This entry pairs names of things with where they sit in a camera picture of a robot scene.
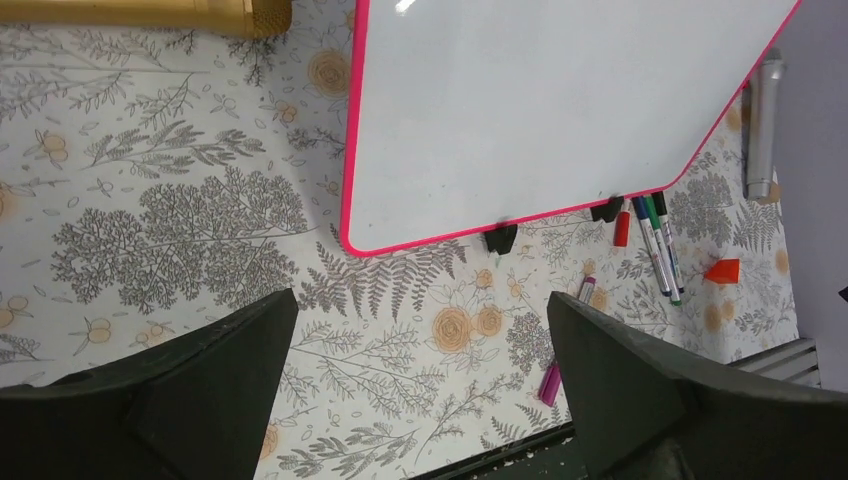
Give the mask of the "pink framed whiteboard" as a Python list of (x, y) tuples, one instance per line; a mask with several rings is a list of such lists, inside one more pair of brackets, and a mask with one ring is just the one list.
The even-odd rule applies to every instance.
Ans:
[(340, 239), (367, 257), (663, 190), (794, 1), (360, 1)]

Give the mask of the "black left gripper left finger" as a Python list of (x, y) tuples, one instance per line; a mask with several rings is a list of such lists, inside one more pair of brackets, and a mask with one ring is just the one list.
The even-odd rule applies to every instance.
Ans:
[(5, 479), (250, 479), (299, 308), (272, 293), (49, 385), (1, 392)]

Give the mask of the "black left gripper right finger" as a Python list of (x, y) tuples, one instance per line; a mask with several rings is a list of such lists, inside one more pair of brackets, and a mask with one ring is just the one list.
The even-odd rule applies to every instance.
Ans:
[(727, 366), (553, 293), (547, 318), (589, 474), (843, 479), (847, 397)]

